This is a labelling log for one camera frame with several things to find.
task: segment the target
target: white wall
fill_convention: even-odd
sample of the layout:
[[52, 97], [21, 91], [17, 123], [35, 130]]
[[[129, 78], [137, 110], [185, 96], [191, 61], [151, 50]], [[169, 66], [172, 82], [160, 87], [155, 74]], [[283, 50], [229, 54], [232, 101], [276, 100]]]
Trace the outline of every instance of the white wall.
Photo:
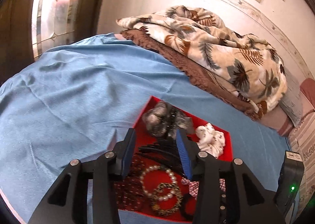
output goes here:
[[305, 71], [307, 67], [303, 67], [303, 60], [299, 58], [300, 55], [315, 76], [315, 53], [313, 53], [315, 51], [315, 15], [304, 0], [262, 0], [261, 3], [255, 0], [244, 0], [263, 13], [264, 20], [262, 19], [262, 22], [264, 24], [268, 23], [267, 26], [273, 24], [277, 26], [289, 38], [296, 49], [292, 44], [285, 42], [287, 39], [279, 40], [277, 38], [278, 28], [271, 32], [266, 30], [266, 27], [263, 30], [259, 26], [259, 24], [262, 24], [261, 20], [258, 19], [256, 19], [254, 24], [253, 20], [255, 17], [249, 13], [251, 9], [248, 11], [242, 9], [242, 6], [245, 6], [245, 4], [233, 6], [231, 2], [235, 0], [229, 0], [229, 2], [226, 1], [226, 3], [229, 3], [229, 6], [227, 6], [227, 4], [222, 4], [222, 1], [226, 0], [103, 0], [98, 32], [118, 32], [119, 28], [115, 26], [114, 22], [115, 18], [150, 13], [172, 5], [204, 7], [218, 14], [224, 20], [226, 26], [238, 33], [254, 33], [257, 36], [265, 37], [274, 47], [277, 45], [278, 51], [282, 51], [283, 56], [288, 55], [284, 53], [284, 50], [290, 51], [291, 56], [287, 57], [288, 59], [285, 61], [287, 61], [289, 68], [294, 68], [295, 62], [297, 65], [300, 65], [300, 69], [303, 70], [303, 74], [297, 74], [300, 81], [304, 79], [304, 76], [311, 76], [308, 74], [308, 70]]

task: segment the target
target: wall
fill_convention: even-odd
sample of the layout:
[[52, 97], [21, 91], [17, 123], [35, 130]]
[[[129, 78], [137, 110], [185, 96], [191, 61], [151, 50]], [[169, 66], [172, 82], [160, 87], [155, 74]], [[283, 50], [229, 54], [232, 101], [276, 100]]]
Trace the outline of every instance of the wall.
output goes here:
[[254, 33], [268, 40], [299, 81], [312, 77], [310, 70], [315, 75], [315, 16], [304, 0], [103, 0], [98, 32], [119, 32], [116, 18], [172, 5], [209, 9], [236, 32]]

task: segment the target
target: floral blanket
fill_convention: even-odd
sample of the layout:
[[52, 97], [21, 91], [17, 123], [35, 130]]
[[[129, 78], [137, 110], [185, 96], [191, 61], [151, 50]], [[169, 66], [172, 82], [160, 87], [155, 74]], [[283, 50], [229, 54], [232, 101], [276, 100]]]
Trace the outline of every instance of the floral blanket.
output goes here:
[[264, 39], [239, 35], [216, 14], [175, 6], [152, 14], [117, 20], [190, 58], [220, 79], [220, 85], [251, 100], [256, 112], [271, 111], [287, 90], [283, 60]]

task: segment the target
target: bed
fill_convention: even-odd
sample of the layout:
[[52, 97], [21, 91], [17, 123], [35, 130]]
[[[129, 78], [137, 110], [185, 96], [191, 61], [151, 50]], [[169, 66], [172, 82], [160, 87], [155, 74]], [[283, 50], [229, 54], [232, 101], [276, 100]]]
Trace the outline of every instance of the bed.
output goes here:
[[[158, 53], [97, 35], [48, 50], [0, 88], [0, 189], [19, 221], [28, 222], [72, 159], [96, 159], [122, 140], [151, 95], [230, 132], [233, 156], [277, 189], [290, 149], [285, 137], [191, 85]], [[148, 222], [133, 212], [120, 216]]]

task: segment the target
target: hair accessory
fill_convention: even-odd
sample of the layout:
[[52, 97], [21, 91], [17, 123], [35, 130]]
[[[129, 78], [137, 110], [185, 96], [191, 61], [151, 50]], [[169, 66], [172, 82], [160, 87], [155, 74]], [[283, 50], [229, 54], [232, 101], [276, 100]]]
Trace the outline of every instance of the hair accessory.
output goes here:
[[[220, 183], [220, 189], [225, 192], [226, 187], [225, 187], [225, 179], [220, 178], [219, 179]], [[183, 185], [189, 185], [189, 193], [191, 196], [193, 196], [197, 200], [198, 196], [198, 188], [199, 188], [199, 181], [190, 181], [189, 179], [182, 178], [182, 184]]]
[[[140, 183], [142, 184], [143, 193], [149, 198], [153, 198], [153, 194], [145, 189], [145, 186], [143, 184], [144, 176], [151, 171], [157, 171], [157, 170], [165, 171], [169, 175], [169, 177], [171, 179], [171, 183], [177, 184], [177, 179], [174, 176], [174, 173], [172, 172], [171, 169], [168, 169], [165, 166], [158, 166], [158, 165], [150, 166], [147, 169], [145, 169], [145, 171], [143, 171], [139, 177]], [[171, 190], [166, 196], [159, 196], [159, 197], [153, 198], [153, 199], [159, 200], [159, 201], [167, 201], [169, 198], [173, 197], [174, 193], [175, 192], [173, 190]]]
[[225, 147], [224, 133], [216, 131], [211, 123], [197, 127], [196, 135], [200, 138], [197, 142], [200, 150], [206, 151], [217, 159], [223, 154], [223, 148]]
[[191, 198], [191, 194], [187, 193], [183, 196], [181, 207], [179, 208], [179, 211], [181, 212], [181, 215], [188, 221], [193, 221], [194, 216], [190, 215], [186, 212], [186, 204], [188, 200]]
[[177, 198], [177, 202], [171, 209], [168, 209], [168, 210], [162, 210], [156, 202], [153, 202], [151, 204], [152, 210], [155, 211], [158, 215], [162, 215], [162, 216], [168, 216], [178, 211], [181, 206], [182, 199], [183, 199], [182, 193], [177, 184], [161, 183], [160, 185], [158, 185], [156, 189], [154, 189], [152, 193], [152, 200], [154, 200], [154, 198], [160, 198], [158, 194], [163, 192], [165, 188], [170, 188], [174, 191], [174, 195]]
[[151, 159], [160, 165], [165, 165], [177, 174], [185, 176], [176, 142], [172, 139], [157, 138], [157, 142], [139, 147], [138, 150], [137, 155]]
[[170, 137], [175, 140], [178, 127], [185, 129], [189, 134], [195, 133], [192, 119], [163, 100], [144, 113], [142, 120], [146, 124], [147, 131], [154, 137]]
[[116, 201], [119, 209], [129, 211], [141, 210], [145, 197], [143, 195], [139, 175], [145, 164], [141, 158], [134, 156], [130, 166], [130, 172], [124, 181], [115, 181]]

